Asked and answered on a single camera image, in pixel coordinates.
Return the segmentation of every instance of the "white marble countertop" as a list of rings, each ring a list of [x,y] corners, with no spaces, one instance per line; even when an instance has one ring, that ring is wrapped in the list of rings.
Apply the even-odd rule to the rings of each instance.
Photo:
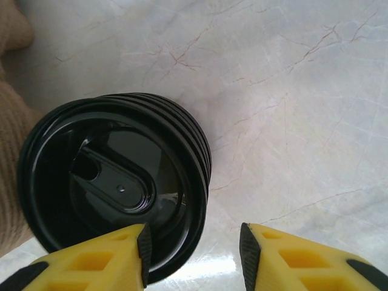
[[[4,62],[43,110],[106,93],[183,105],[212,148],[190,262],[148,290],[243,290],[242,222],[363,256],[388,272],[388,2],[21,1],[36,41]],[[43,251],[0,260],[0,281]]]

